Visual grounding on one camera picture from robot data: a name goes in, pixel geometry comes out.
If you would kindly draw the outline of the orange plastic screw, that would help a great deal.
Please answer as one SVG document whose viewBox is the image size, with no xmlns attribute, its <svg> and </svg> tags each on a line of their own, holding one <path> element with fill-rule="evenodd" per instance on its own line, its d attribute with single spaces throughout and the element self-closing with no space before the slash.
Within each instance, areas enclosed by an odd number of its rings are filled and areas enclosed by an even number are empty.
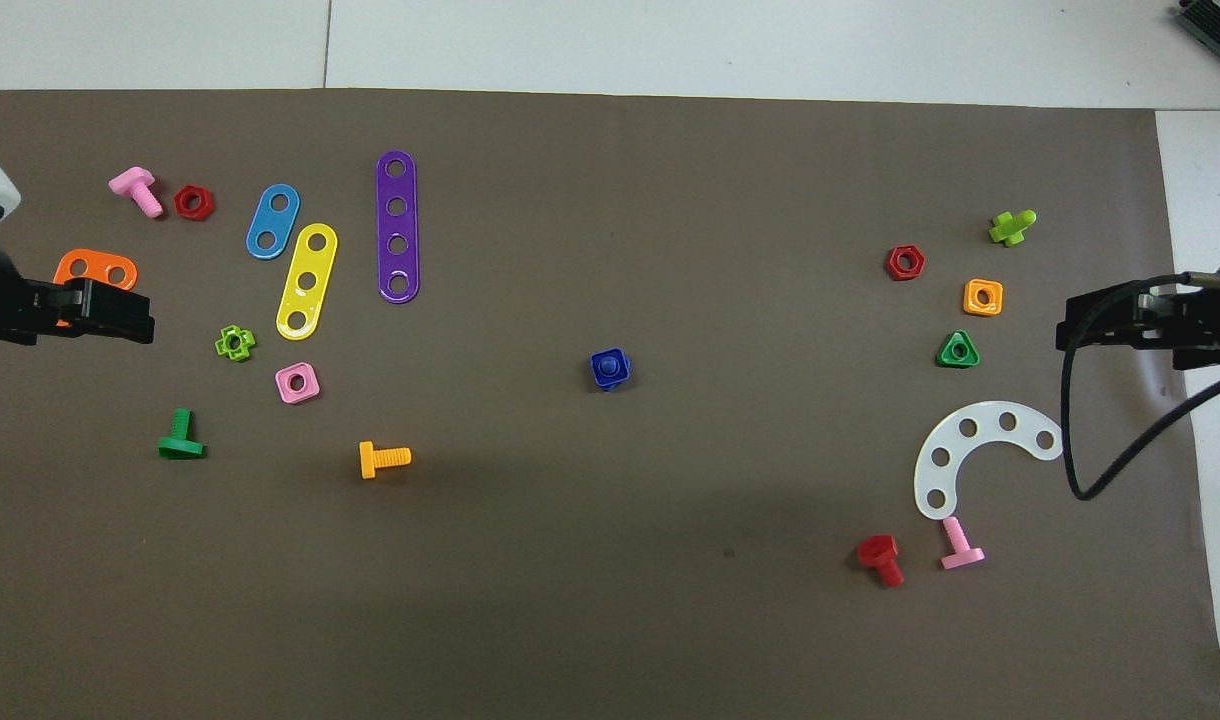
<svg viewBox="0 0 1220 720">
<path fill-rule="evenodd" d="M 372 441 L 357 443 L 357 456 L 362 480 L 375 480 L 378 470 L 404 467 L 414 461 L 414 452 L 410 448 L 378 448 Z"/>
</svg>

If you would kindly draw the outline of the green plastic screw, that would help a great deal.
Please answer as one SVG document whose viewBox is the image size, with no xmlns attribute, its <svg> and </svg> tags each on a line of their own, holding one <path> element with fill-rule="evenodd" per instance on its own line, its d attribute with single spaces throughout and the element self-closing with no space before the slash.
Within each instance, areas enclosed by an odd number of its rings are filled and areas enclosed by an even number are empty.
<svg viewBox="0 0 1220 720">
<path fill-rule="evenodd" d="M 170 460 L 192 460 L 206 456 L 206 445 L 190 437 L 193 412 L 176 408 L 170 420 L 168 434 L 159 438 L 159 456 Z"/>
</svg>

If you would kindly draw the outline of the lime cross-head screw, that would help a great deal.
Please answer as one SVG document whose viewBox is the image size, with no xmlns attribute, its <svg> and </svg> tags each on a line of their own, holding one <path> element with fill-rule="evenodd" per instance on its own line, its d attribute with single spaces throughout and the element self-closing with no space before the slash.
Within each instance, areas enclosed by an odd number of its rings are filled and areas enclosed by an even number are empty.
<svg viewBox="0 0 1220 720">
<path fill-rule="evenodd" d="M 1017 243 L 1025 240 L 1024 233 L 1031 225 L 1035 225 L 1036 218 L 1038 218 L 1038 214 L 1031 209 L 1017 211 L 1017 214 L 1002 211 L 991 218 L 989 240 L 1003 243 L 1004 247 L 1016 247 Z"/>
</svg>

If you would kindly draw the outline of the purple four-hole plate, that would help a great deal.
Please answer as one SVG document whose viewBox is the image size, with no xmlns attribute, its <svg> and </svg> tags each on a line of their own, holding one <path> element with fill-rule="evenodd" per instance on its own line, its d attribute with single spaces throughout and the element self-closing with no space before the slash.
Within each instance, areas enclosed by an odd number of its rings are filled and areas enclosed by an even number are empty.
<svg viewBox="0 0 1220 720">
<path fill-rule="evenodd" d="M 379 297 L 407 304 L 421 287 L 418 170 L 409 153 L 392 149 L 377 160 L 375 214 Z"/>
</svg>

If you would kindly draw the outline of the brown table mat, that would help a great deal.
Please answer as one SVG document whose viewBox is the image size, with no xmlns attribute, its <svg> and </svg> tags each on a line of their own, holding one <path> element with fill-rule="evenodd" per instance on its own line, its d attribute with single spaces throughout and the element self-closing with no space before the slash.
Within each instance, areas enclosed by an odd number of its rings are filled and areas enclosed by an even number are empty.
<svg viewBox="0 0 1220 720">
<path fill-rule="evenodd" d="M 377 288 L 392 149 L 407 304 Z M 0 164 L 20 272 L 124 254 L 157 323 L 0 343 L 0 720 L 1220 719 L 1190 423 L 1094 502 L 981 447 L 958 511 L 986 559 L 954 571 L 913 491 L 949 412 L 1058 412 L 1068 297 L 1172 268 L 1150 111 L 0 92 Z M 161 218 L 110 190 L 131 167 Z M 262 261 L 277 183 L 300 209 Z M 285 340 L 312 223 L 334 268 Z M 999 315 L 963 311 L 972 278 Z M 936 365 L 953 331 L 974 369 Z M 294 362 L 318 395 L 287 405 Z M 176 408 L 206 456 L 159 456 Z M 362 441 L 414 461 L 362 480 Z M 856 561 L 875 535 L 902 587 Z"/>
</svg>

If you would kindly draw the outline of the yellow three-hole plate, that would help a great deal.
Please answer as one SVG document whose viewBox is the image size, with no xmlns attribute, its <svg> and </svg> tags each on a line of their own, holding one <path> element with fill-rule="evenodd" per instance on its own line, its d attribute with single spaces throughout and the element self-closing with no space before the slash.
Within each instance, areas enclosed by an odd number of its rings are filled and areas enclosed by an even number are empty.
<svg viewBox="0 0 1220 720">
<path fill-rule="evenodd" d="M 307 340 L 316 332 L 337 250 L 339 237 L 331 225 L 307 225 L 296 237 L 274 319 L 285 340 Z"/>
</svg>

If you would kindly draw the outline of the pink plastic screw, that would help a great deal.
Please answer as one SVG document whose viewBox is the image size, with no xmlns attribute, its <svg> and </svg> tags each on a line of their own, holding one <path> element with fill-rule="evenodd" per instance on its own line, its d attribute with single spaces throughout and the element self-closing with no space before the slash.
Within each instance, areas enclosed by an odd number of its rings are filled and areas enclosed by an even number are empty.
<svg viewBox="0 0 1220 720">
<path fill-rule="evenodd" d="M 950 552 L 948 555 L 939 559 L 939 565 L 942 565 L 944 570 L 965 567 L 975 563 L 981 563 L 986 559 L 985 552 L 971 544 L 970 539 L 967 539 L 965 528 L 963 528 L 963 525 L 959 524 L 959 519 L 956 516 L 948 516 L 943 519 L 942 525 L 946 537 L 950 544 Z"/>
<path fill-rule="evenodd" d="M 149 172 L 148 168 L 131 167 L 122 170 L 121 173 L 111 178 L 107 185 L 117 196 L 131 199 L 145 217 L 161 218 L 165 214 L 165 207 L 157 196 L 154 195 L 154 182 L 156 182 L 156 176 Z"/>
</svg>

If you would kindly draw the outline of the white curved hole plate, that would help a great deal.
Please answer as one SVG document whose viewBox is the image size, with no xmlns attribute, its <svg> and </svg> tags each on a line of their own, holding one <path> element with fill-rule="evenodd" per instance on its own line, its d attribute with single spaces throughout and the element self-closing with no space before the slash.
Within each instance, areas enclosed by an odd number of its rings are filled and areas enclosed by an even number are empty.
<svg viewBox="0 0 1220 720">
<path fill-rule="evenodd" d="M 1039 461 L 1063 454 L 1061 428 L 1017 401 L 976 401 L 950 412 L 927 433 L 913 465 L 913 500 L 935 521 L 956 513 L 956 478 L 963 463 L 982 445 L 1016 445 Z"/>
</svg>

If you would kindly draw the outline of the orange heart plate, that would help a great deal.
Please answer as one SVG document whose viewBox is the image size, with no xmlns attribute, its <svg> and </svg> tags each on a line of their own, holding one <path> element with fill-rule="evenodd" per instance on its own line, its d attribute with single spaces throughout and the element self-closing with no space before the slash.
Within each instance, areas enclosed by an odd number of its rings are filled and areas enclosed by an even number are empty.
<svg viewBox="0 0 1220 720">
<path fill-rule="evenodd" d="M 78 299 L 66 301 L 54 328 L 65 334 L 135 331 L 146 319 L 144 304 L 133 292 L 135 281 L 138 268 L 129 257 L 94 249 L 66 251 L 52 283 L 78 292 Z"/>
</svg>

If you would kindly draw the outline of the pink square nut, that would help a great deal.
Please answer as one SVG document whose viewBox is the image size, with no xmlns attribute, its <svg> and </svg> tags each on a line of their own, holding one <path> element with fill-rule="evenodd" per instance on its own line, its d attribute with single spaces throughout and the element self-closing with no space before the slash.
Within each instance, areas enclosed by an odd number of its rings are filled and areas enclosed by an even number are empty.
<svg viewBox="0 0 1220 720">
<path fill-rule="evenodd" d="M 299 405 L 318 395 L 316 369 L 309 362 L 294 362 L 273 375 L 278 397 L 287 405 Z"/>
</svg>

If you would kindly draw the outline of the blue two-hole plate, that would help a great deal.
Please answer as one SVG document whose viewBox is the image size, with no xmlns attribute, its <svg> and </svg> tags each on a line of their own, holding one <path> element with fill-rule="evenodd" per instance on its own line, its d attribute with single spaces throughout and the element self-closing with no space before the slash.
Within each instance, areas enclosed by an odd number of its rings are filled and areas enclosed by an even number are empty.
<svg viewBox="0 0 1220 720">
<path fill-rule="evenodd" d="M 285 251 L 296 225 L 300 196 L 285 183 L 264 188 L 246 231 L 245 247 L 250 256 L 268 261 Z"/>
</svg>

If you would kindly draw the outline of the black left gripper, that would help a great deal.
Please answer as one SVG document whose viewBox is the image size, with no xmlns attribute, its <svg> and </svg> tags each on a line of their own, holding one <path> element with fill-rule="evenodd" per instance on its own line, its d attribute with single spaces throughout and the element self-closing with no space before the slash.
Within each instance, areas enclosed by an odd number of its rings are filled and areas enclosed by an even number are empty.
<svg viewBox="0 0 1220 720">
<path fill-rule="evenodd" d="M 92 278 L 24 284 L 26 332 L 67 338 L 99 336 L 140 345 L 150 345 L 156 338 L 150 300 L 139 293 Z"/>
</svg>

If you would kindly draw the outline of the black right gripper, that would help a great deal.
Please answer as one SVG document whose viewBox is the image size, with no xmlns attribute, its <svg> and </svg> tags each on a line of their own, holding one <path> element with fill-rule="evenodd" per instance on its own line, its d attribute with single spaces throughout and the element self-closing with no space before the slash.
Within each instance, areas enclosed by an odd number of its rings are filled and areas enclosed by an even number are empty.
<svg viewBox="0 0 1220 720">
<path fill-rule="evenodd" d="M 1059 351 L 1171 351 L 1177 372 L 1220 366 L 1220 281 L 1131 281 L 1064 301 Z"/>
</svg>

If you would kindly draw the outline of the red plastic screw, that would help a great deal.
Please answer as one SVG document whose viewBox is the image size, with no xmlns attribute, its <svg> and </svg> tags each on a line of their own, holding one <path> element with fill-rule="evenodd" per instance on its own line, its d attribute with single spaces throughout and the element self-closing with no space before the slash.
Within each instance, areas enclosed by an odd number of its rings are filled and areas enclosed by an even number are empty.
<svg viewBox="0 0 1220 720">
<path fill-rule="evenodd" d="M 904 574 L 898 564 L 899 548 L 895 537 L 891 535 L 875 535 L 863 541 L 856 547 L 856 561 L 867 570 L 874 571 L 880 582 L 888 588 L 898 588 L 904 585 Z"/>
</svg>

